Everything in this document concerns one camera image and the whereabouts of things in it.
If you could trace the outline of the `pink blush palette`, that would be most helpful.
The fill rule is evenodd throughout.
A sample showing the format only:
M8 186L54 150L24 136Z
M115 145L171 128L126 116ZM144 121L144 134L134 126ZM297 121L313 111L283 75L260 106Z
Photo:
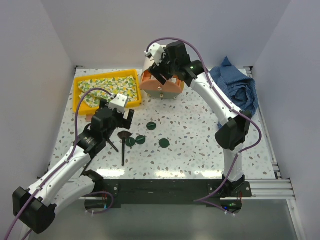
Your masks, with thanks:
M88 122L91 122L92 121L92 117L93 117L93 115L92 114L88 114L88 115L86 115L86 117L85 117L85 121L88 123Z

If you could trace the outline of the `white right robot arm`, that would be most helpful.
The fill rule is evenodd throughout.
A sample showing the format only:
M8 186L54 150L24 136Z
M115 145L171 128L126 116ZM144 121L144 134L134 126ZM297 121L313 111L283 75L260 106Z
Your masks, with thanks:
M191 60L183 42L175 41L166 46L151 43L145 56L153 59L154 63L148 70L162 85L176 76L198 93L218 118L222 127L215 133L215 140L223 149L224 172L222 183L216 191L223 189L227 196L235 196L245 182L240 164L251 113L242 111L228 99L208 74L203 60Z

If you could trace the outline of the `round cream drawer organizer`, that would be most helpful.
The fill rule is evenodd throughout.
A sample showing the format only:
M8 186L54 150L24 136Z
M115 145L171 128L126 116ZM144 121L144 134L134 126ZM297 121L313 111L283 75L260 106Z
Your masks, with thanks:
M158 99L176 99L185 87L185 83L180 79L173 77L168 80L165 85L162 85L150 72L149 67L154 63L153 58L145 57L141 80L140 89L145 91L148 95Z

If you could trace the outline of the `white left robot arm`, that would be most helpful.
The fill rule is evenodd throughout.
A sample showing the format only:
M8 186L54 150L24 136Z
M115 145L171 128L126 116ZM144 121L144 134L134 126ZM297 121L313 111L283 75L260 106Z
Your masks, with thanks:
M99 196L104 190L102 177L95 171L83 171L80 183L67 188L66 183L88 164L110 142L117 128L130 129L134 110L124 118L128 98L118 94L110 102L100 101L100 106L73 146L60 161L35 183L24 189L18 187L12 195L15 221L23 222L36 234L43 233L54 221L59 210L77 198Z

